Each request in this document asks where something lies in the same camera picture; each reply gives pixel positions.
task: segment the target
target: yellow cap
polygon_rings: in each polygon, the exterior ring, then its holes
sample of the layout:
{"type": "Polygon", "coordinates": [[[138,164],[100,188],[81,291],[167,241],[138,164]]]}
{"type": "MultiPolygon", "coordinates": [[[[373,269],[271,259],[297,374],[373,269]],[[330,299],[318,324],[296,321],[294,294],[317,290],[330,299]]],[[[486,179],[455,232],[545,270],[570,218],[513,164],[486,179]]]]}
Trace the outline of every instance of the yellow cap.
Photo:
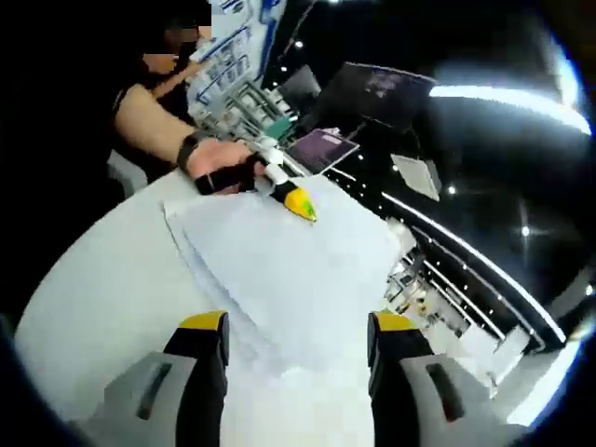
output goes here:
{"type": "Polygon", "coordinates": [[[317,221],[315,209],[313,208],[312,203],[310,203],[308,194],[304,189],[296,188],[288,193],[283,204],[294,214],[298,214],[300,217],[304,217],[310,222],[317,221]]]}

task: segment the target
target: stack of paper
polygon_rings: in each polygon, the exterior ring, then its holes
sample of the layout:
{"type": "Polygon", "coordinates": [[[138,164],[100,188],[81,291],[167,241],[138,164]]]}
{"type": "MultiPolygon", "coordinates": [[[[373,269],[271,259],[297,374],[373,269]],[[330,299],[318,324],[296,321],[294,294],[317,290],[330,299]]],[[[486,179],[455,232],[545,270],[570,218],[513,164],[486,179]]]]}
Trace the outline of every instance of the stack of paper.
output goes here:
{"type": "Polygon", "coordinates": [[[402,255],[400,243],[326,178],[295,181],[308,191],[316,223],[246,193],[201,197],[169,213],[170,229],[199,287],[230,311],[247,349],[241,355],[282,371],[365,364],[367,317],[402,255]]]}

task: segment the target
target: white paper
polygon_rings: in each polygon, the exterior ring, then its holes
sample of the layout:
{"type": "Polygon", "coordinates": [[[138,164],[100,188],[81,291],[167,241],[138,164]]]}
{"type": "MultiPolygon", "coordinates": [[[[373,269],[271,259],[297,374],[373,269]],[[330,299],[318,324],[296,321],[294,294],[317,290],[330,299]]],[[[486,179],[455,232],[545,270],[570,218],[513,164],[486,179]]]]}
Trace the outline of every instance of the white paper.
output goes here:
{"type": "Polygon", "coordinates": [[[295,179],[318,221],[254,193],[203,197],[181,217],[213,276],[291,365],[366,361],[366,325],[400,255],[385,222],[322,176],[295,179]]]}

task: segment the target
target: yellow object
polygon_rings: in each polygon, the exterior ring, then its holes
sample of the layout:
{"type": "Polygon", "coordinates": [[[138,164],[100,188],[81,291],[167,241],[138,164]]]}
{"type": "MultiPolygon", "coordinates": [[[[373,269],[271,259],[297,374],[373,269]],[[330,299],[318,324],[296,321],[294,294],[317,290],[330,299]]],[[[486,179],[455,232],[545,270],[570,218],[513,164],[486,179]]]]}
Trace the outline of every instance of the yellow object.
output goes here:
{"type": "Polygon", "coordinates": [[[310,222],[317,221],[315,209],[313,208],[312,203],[310,203],[308,194],[304,189],[296,188],[288,193],[283,204],[294,214],[298,214],[300,217],[303,217],[310,222]]]}
{"type": "Polygon", "coordinates": [[[376,319],[379,322],[379,330],[381,332],[389,331],[409,331],[410,329],[418,329],[413,323],[405,318],[403,315],[386,314],[385,312],[375,312],[376,319]]]}
{"type": "Polygon", "coordinates": [[[179,328],[217,331],[220,325],[220,318],[224,313],[224,310],[214,310],[205,314],[193,315],[180,323],[179,328]]]}

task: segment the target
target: black ceiling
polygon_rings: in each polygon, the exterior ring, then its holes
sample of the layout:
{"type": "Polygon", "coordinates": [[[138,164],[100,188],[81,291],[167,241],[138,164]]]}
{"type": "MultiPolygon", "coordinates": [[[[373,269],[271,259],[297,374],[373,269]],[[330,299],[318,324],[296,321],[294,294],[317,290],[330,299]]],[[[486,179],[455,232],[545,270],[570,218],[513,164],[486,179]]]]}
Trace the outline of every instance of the black ceiling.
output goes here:
{"type": "MultiPolygon", "coordinates": [[[[501,2],[473,7],[456,2],[318,2],[297,34],[304,47],[291,47],[282,56],[309,2],[288,3],[265,74],[266,87],[283,83],[304,64],[324,87],[345,61],[354,61],[434,76],[440,83],[556,92],[537,38],[548,32],[535,8],[505,10],[501,2]],[[281,66],[288,72],[282,73],[281,66]]],[[[585,97],[578,106],[589,115],[585,97]]],[[[412,131],[405,133],[369,122],[354,138],[363,159],[352,155],[337,167],[357,180],[333,172],[330,177],[373,212],[403,218],[436,239],[540,327],[544,322],[502,278],[381,193],[397,197],[464,239],[546,306],[566,289],[592,251],[592,139],[551,118],[503,104],[434,98],[423,109],[412,131]],[[432,159],[443,183],[440,202],[408,188],[392,169],[390,154],[432,159]],[[455,186],[455,195],[447,193],[448,185],[455,186]],[[522,236],[523,225],[531,228],[529,237],[522,236]]],[[[336,114],[324,116],[320,125],[337,126],[347,134],[358,123],[350,114],[336,114]]],[[[467,294],[480,308],[499,307],[494,293],[471,278],[459,261],[418,239],[428,260],[440,262],[441,271],[458,287],[468,285],[467,294]]],[[[503,309],[492,317],[504,332],[516,323],[503,309]]]]}

